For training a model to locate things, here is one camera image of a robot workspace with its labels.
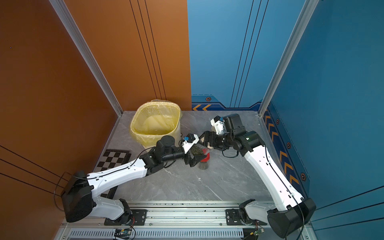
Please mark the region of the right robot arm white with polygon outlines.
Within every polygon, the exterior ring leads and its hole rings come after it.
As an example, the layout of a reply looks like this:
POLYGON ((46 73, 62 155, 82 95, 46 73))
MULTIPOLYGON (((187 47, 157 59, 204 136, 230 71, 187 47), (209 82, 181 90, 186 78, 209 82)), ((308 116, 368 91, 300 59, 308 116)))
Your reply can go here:
POLYGON ((310 221, 316 204, 310 198, 305 199, 287 180, 255 131, 238 136, 206 131, 200 136, 200 141, 208 148, 221 151, 233 148, 238 151, 256 170, 271 194, 274 202, 268 206, 253 199, 240 204, 239 214, 243 223, 268 223, 276 235, 286 238, 310 221))

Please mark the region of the beige jar lid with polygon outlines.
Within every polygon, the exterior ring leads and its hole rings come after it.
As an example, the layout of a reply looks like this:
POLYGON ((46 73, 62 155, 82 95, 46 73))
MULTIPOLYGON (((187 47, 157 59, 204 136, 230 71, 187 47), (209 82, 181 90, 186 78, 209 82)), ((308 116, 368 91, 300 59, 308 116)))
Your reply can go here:
POLYGON ((208 148, 208 149, 213 149, 214 147, 212 147, 211 145, 211 142, 212 142, 212 132, 210 131, 205 131, 200 137, 199 137, 199 141, 200 141, 200 144, 202 146, 204 146, 205 148, 208 148))

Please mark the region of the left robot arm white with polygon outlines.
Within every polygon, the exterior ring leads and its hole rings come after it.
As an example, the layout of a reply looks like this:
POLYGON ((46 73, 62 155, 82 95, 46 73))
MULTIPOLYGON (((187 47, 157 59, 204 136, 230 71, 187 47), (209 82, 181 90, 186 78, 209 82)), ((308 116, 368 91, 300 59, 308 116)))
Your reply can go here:
POLYGON ((152 175, 177 160, 194 167, 207 157, 208 151, 197 135, 187 135, 179 146, 174 137, 163 136, 132 162, 95 173, 79 171, 72 175, 61 193, 66 221, 105 218, 109 225, 132 224, 133 212, 126 200, 112 200, 101 194, 128 181, 152 175))

